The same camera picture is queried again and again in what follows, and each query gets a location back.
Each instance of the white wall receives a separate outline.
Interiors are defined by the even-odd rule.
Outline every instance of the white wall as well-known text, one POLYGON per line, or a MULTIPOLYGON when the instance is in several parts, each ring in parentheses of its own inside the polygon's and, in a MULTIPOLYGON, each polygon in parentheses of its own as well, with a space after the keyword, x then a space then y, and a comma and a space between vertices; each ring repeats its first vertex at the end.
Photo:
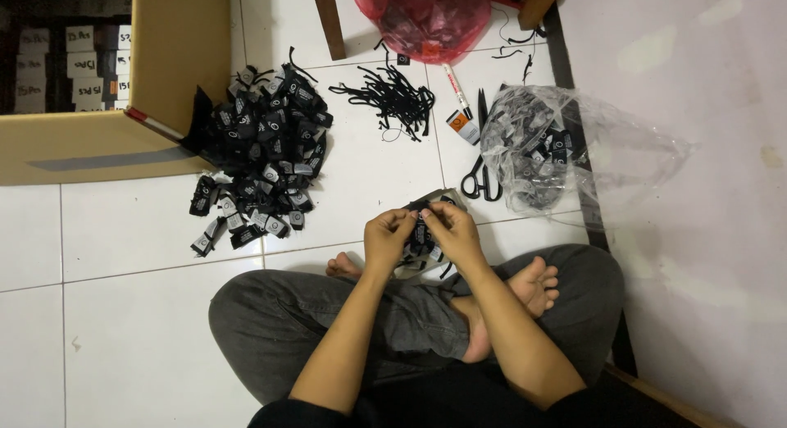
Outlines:
POLYGON ((641 377, 784 426, 787 0, 563 0, 560 16, 578 88, 702 142, 607 233, 641 377))

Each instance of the wooden chair leg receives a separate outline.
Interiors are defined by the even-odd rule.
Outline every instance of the wooden chair leg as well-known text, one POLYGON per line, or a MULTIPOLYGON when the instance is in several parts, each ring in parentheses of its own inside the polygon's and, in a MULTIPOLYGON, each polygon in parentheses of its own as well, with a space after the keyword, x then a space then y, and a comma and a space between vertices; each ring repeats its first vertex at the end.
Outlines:
POLYGON ((341 35, 336 0, 314 0, 314 2, 317 4, 317 11, 320 12, 320 22, 323 24, 325 41, 328 41, 330 58, 335 61, 345 59, 347 53, 344 49, 344 37, 341 35))
POLYGON ((519 28, 535 30, 555 0, 527 0, 519 10, 519 28))

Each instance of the black scissors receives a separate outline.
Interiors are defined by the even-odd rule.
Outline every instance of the black scissors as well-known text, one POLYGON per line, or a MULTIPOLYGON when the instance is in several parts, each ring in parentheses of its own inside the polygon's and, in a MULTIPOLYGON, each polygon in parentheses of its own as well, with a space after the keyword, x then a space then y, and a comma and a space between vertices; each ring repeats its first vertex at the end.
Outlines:
MULTIPOLYGON (((487 97, 484 95, 484 90, 480 89, 478 90, 478 127, 481 129, 481 131, 484 130, 484 124, 487 123, 488 116, 489 111, 487 111, 487 97)), ((481 197, 481 191, 484 191, 484 200, 489 202, 494 202, 503 196, 503 187, 500 186, 500 182, 498 182, 497 195, 492 197, 492 194, 489 191, 489 169, 486 165, 484 165, 484 158, 482 156, 478 156, 478 160, 475 162, 473 169, 467 174, 467 176, 462 178, 461 189, 464 195, 470 199, 477 199, 481 197), (476 176, 476 174, 479 169, 481 170, 481 180, 484 183, 483 185, 478 184, 478 176, 476 176), (464 182, 467 182, 467 179, 472 179, 473 181, 472 192, 467 192, 467 190, 464 189, 464 182)))

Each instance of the cardboard box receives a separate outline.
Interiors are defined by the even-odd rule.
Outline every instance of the cardboard box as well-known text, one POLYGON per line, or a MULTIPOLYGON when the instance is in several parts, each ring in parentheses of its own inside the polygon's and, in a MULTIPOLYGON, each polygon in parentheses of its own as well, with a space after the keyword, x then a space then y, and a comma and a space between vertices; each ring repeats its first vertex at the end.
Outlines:
POLYGON ((210 169, 177 144, 197 86, 226 100, 230 0, 133 0, 126 111, 0 116, 0 184, 149 178, 210 169))

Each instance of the marker pen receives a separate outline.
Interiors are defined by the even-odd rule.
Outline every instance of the marker pen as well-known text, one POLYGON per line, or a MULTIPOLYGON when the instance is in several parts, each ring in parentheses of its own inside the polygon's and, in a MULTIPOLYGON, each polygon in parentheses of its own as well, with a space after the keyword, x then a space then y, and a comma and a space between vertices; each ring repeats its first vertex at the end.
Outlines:
POLYGON ((459 82, 457 81, 457 77, 453 74, 453 69, 447 63, 443 64, 443 70, 446 71, 448 75, 448 80, 451 82, 451 86, 453 87, 453 92, 457 93, 457 100, 459 104, 462 106, 462 112, 467 117, 467 119, 473 119, 473 113, 470 111, 470 104, 467 103, 467 98, 464 97, 464 93, 462 92, 462 88, 459 87, 459 82))

